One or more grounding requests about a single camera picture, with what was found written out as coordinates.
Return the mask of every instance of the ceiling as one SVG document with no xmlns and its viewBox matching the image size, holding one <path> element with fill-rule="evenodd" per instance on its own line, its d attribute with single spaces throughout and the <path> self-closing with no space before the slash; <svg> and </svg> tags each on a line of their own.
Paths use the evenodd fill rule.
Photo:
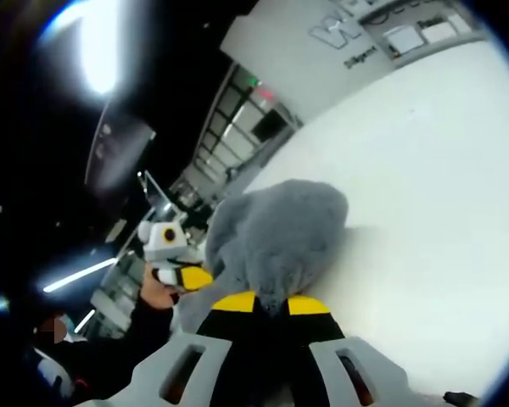
<svg viewBox="0 0 509 407">
<path fill-rule="evenodd" d="M 157 134 L 136 170 L 149 170 L 166 186 L 188 164 L 231 63 L 218 47 L 235 16 L 255 3 L 128 3 L 120 30 L 124 80 L 112 98 Z M 83 186 L 107 99 L 83 82 L 77 25 L 38 45 L 66 4 L 0 2 L 0 291 L 13 296 L 49 265 L 100 248 L 116 221 Z M 134 193 L 139 188 L 135 173 L 126 183 Z"/>
</svg>

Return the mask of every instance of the black fabric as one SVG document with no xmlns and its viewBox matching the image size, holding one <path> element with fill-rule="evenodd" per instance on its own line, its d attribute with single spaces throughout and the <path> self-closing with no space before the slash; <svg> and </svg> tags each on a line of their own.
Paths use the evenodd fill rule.
<svg viewBox="0 0 509 407">
<path fill-rule="evenodd" d="M 42 351 L 60 363 L 76 383 L 73 404 L 107 399 L 130 383 L 139 362 L 167 342 L 172 316 L 172 309 L 156 310 L 139 298 L 124 337 L 61 342 Z"/>
</svg>

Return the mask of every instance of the gray fur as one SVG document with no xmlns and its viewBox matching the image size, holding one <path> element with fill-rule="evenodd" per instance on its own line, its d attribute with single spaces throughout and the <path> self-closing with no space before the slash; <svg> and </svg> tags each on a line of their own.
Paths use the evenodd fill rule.
<svg viewBox="0 0 509 407">
<path fill-rule="evenodd" d="M 215 283 L 182 297 L 185 331 L 230 293 L 255 291 L 271 314 L 309 286 L 333 261 L 348 204 L 328 184 L 290 180 L 224 201 L 207 236 L 206 268 Z"/>
</svg>

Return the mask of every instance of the person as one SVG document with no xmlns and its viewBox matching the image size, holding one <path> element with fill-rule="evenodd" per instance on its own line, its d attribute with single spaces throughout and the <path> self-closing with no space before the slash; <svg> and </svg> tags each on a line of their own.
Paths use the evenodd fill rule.
<svg viewBox="0 0 509 407">
<path fill-rule="evenodd" d="M 113 396 L 130 383 L 134 367 L 168 341 L 174 297 L 179 293 L 155 280 L 151 270 L 151 265 L 146 264 L 131 324 L 123 337 L 54 343 L 55 337 L 54 341 L 36 344 L 40 373 L 61 397 L 79 404 Z M 59 329 L 54 330 L 55 335 L 60 335 Z M 52 362 L 56 363 L 50 373 L 47 365 Z"/>
</svg>

